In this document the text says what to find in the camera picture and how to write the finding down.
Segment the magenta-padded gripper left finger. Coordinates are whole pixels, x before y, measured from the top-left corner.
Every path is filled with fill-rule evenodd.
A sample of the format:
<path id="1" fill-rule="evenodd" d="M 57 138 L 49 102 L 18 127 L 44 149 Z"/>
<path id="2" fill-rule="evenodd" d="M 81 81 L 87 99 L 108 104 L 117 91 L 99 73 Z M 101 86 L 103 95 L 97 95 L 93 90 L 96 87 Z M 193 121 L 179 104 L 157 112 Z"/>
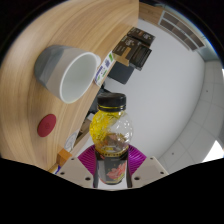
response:
<path id="1" fill-rule="evenodd" d="M 62 149 L 56 160 L 59 170 L 57 176 L 84 188 L 94 188 L 96 157 L 94 147 L 88 147 L 78 157 Z"/>

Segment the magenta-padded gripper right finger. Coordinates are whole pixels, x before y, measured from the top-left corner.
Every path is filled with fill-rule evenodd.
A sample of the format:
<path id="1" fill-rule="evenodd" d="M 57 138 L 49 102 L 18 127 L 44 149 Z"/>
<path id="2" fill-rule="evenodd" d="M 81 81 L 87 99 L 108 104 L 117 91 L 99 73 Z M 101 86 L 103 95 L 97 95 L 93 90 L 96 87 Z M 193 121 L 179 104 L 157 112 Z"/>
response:
<path id="1" fill-rule="evenodd" d="M 146 157 L 134 146 L 129 146 L 127 165 L 127 187 L 140 188 L 168 175 L 154 157 Z"/>

